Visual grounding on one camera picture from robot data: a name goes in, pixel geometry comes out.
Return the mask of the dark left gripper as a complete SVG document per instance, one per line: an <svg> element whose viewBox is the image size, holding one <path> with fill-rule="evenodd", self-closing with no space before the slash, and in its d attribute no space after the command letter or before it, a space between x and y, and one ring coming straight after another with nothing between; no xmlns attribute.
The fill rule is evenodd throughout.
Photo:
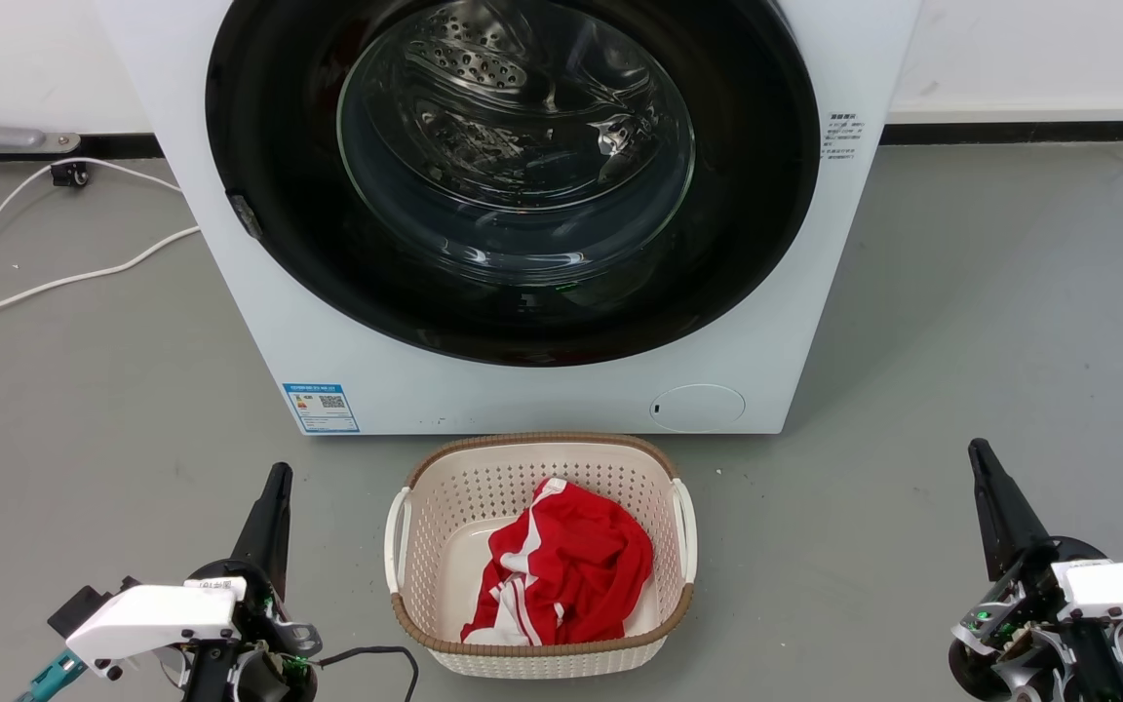
<svg viewBox="0 0 1123 702"><path fill-rule="evenodd" d="M245 595L232 604L231 623L213 639L184 645L188 668L183 701L312 701L316 672L308 660L322 650L316 624L290 616L285 603L293 469L272 466L252 505L230 559L193 573L193 578L245 578Z"/></svg>

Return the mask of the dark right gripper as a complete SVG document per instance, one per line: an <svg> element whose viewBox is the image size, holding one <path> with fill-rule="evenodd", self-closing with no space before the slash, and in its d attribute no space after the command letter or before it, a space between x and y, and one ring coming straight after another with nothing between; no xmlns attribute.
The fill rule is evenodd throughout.
<svg viewBox="0 0 1123 702"><path fill-rule="evenodd" d="M987 577L955 624L949 671L979 701L1123 701L1123 604L1083 607L1066 577L1110 560L1049 538L987 440L968 444Z"/></svg>

